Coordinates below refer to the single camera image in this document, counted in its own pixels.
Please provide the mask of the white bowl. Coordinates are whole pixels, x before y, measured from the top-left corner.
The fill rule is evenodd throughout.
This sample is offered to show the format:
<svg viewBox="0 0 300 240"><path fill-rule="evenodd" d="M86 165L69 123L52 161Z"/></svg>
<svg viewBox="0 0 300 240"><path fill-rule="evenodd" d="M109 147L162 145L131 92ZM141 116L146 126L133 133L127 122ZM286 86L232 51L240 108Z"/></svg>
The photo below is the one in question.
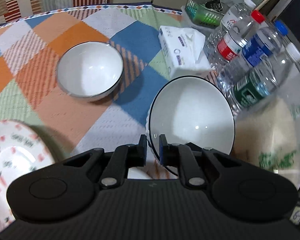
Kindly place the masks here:
<svg viewBox="0 0 300 240"><path fill-rule="evenodd" d="M108 43L84 42L68 49L56 66L59 88L84 101L97 101L111 94L124 74L122 55Z"/></svg>
<svg viewBox="0 0 300 240"><path fill-rule="evenodd" d="M149 147L159 160L159 136L170 144L193 143L230 154L235 140L235 119L219 89L198 76L181 76L166 83L148 110Z"/></svg>
<svg viewBox="0 0 300 240"><path fill-rule="evenodd" d="M128 170L127 178L137 180L152 180L152 178L146 172L137 167L132 167Z"/></svg>

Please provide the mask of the pink bunny plate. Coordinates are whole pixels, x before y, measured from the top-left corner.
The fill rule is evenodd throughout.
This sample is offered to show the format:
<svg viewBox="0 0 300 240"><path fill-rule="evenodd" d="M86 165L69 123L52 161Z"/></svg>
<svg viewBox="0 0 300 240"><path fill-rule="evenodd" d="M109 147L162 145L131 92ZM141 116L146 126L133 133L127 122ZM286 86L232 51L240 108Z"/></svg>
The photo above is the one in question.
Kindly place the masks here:
<svg viewBox="0 0 300 240"><path fill-rule="evenodd" d="M6 198L11 182L54 163L33 129L16 120L0 121L0 232L15 220Z"/></svg>

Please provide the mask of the rice bag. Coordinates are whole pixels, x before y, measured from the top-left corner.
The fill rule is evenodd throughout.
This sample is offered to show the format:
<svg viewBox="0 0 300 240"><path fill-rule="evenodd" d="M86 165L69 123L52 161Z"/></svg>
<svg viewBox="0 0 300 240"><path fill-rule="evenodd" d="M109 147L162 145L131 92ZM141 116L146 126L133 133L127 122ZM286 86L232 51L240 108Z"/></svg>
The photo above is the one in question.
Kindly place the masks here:
<svg viewBox="0 0 300 240"><path fill-rule="evenodd" d="M300 187L300 71L236 119L232 154Z"/></svg>

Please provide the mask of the green label water bottle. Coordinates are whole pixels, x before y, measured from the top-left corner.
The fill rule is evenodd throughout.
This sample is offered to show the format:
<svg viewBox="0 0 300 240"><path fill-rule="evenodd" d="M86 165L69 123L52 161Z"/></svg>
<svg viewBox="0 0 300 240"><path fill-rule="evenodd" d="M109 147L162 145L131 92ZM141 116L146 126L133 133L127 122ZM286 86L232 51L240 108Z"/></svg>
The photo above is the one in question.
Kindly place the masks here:
<svg viewBox="0 0 300 240"><path fill-rule="evenodd" d="M273 94L299 61L300 51L292 42L287 44L284 51L264 57L226 92L225 97L233 114L239 115Z"/></svg>

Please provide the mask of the tissue pack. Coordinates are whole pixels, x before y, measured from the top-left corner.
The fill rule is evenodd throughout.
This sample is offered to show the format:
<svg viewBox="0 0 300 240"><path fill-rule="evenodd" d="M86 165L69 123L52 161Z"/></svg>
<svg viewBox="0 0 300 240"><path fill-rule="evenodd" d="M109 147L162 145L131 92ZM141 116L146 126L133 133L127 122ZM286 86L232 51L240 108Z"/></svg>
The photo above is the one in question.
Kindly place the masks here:
<svg viewBox="0 0 300 240"><path fill-rule="evenodd" d="M162 25L159 42L170 79L179 76L204 76L211 71L203 51L205 35L193 28Z"/></svg>

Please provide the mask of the red cap water bottle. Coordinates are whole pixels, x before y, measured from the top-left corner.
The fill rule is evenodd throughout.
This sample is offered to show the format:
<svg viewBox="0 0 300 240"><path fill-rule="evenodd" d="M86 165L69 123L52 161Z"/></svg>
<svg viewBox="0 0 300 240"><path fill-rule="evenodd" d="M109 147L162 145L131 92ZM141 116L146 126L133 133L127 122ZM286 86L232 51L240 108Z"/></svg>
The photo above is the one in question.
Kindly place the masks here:
<svg viewBox="0 0 300 240"><path fill-rule="evenodd" d="M218 73L237 57L264 20L264 16L258 10L253 10L249 16L235 23L207 58L211 69Z"/></svg>

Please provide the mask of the blue label water bottle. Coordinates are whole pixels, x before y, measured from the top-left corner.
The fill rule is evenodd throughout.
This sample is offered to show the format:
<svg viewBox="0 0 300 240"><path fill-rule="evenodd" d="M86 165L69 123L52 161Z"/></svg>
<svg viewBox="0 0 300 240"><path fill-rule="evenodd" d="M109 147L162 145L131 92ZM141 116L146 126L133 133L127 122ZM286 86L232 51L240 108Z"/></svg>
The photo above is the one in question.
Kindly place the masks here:
<svg viewBox="0 0 300 240"><path fill-rule="evenodd" d="M281 20L260 28L247 42L237 57L230 61L217 76L217 85L225 93L251 68L258 65L265 56L282 50L283 38L288 29Z"/></svg>

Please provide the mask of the checkered tablecloth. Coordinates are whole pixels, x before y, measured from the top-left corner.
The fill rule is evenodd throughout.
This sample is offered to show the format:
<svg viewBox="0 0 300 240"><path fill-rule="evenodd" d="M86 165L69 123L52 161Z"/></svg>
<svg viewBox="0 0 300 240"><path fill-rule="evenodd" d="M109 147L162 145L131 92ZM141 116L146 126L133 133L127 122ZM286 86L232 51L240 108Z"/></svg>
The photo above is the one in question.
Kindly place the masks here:
<svg viewBox="0 0 300 240"><path fill-rule="evenodd" d="M0 187L86 148L113 150L145 131L169 80L163 25L186 39L184 12L98 6L0 27Z"/></svg>

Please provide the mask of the clear white cap bottle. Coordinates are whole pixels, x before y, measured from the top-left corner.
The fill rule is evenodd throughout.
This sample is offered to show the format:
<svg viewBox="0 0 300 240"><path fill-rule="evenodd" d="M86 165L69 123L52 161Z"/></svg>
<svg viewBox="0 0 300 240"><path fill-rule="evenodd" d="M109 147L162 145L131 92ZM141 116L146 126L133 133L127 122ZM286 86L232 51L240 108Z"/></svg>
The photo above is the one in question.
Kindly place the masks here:
<svg viewBox="0 0 300 240"><path fill-rule="evenodd" d="M221 19L220 25L206 39L204 45L205 55L208 57L233 25L246 16L249 16L255 7L256 4L252 0L243 0L242 3L234 4L230 7Z"/></svg>

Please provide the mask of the green basket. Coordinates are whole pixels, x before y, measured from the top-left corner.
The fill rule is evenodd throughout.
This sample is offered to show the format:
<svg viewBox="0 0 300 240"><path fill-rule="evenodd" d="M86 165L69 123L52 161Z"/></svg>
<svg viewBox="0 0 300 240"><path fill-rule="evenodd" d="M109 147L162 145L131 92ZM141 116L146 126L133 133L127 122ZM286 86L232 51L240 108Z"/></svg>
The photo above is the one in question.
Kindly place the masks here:
<svg viewBox="0 0 300 240"><path fill-rule="evenodd" d="M207 9L204 5L195 0L187 0L185 11L193 24L203 27L216 28L220 25L224 14L212 9Z"/></svg>

